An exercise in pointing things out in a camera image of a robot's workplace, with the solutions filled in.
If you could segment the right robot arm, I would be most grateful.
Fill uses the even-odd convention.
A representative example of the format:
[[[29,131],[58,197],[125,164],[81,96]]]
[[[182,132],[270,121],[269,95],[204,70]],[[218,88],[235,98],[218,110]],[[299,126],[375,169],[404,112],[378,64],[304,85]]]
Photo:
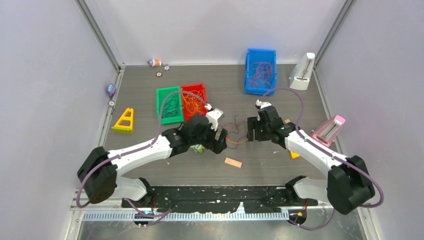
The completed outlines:
[[[286,183],[285,198],[291,205],[304,199],[327,202],[340,214],[347,215],[376,195],[365,161],[347,157],[306,135],[295,123],[285,123],[272,105],[247,118],[247,140],[271,141],[299,154],[324,176],[324,180],[298,176]]]

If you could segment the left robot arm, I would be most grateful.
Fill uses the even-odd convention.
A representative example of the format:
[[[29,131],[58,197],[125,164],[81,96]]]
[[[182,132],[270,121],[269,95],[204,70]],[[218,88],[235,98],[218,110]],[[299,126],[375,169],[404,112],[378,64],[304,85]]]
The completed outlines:
[[[153,161],[186,153],[195,145],[220,154],[227,148],[227,132],[223,130],[217,134],[223,116],[216,108],[206,115],[196,114],[181,127],[167,129],[146,142],[118,150],[107,151],[103,146],[94,148],[77,171],[81,182],[77,197],[84,192],[90,204],[115,197],[148,207],[154,199],[148,182],[141,177],[127,178],[124,174]]]

